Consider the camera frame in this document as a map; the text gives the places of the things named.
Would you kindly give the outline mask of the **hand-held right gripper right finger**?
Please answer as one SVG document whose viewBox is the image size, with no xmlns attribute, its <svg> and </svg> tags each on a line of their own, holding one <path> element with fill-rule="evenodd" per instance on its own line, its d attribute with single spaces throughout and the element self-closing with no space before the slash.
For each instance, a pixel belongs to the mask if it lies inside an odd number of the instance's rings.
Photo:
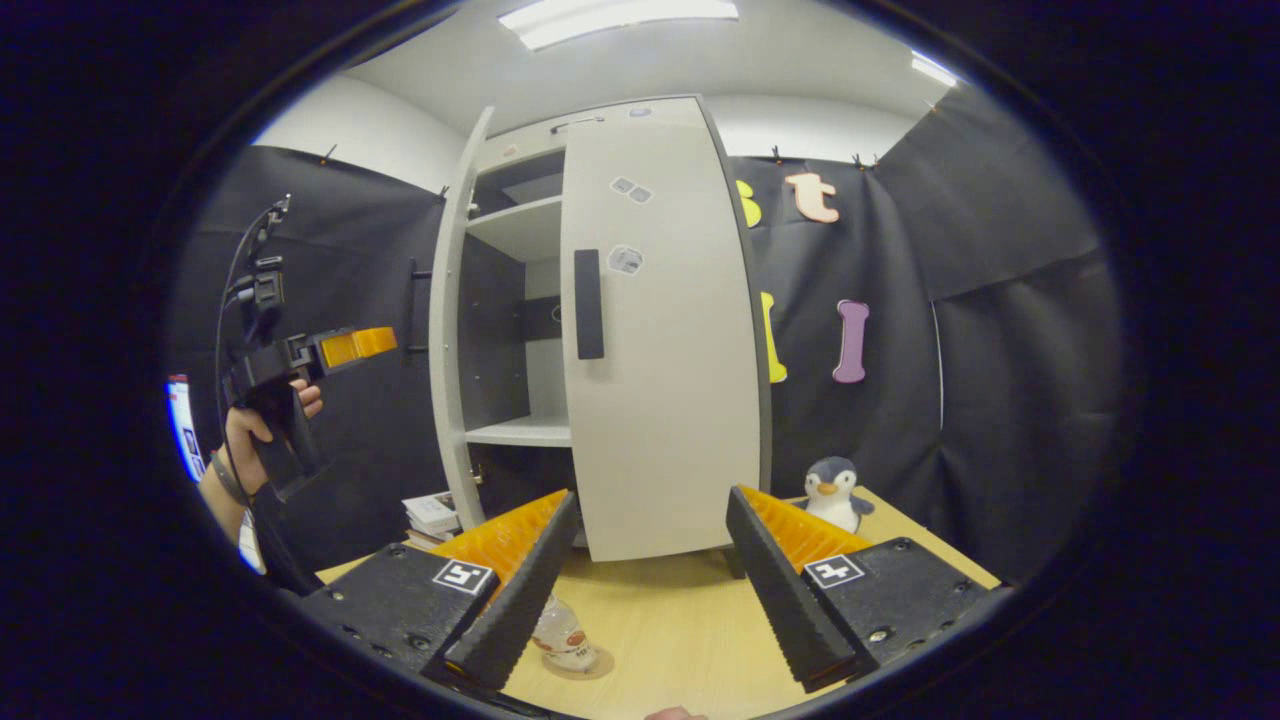
<svg viewBox="0 0 1280 720">
<path fill-rule="evenodd" d="M 855 682 L 924 653 L 1010 589 L 910 536 L 867 541 L 758 489 L 730 491 L 724 521 L 795 682 Z"/>
</svg>

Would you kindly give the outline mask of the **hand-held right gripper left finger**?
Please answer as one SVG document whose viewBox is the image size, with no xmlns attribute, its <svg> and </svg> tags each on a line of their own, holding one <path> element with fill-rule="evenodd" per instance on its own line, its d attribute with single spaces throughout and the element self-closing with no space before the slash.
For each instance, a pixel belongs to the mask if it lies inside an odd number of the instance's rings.
<svg viewBox="0 0 1280 720">
<path fill-rule="evenodd" d="M 297 606 L 375 664 L 497 693 L 532 637 L 577 520 L 576 495 L 559 489 L 431 550 L 388 544 Z"/>
</svg>

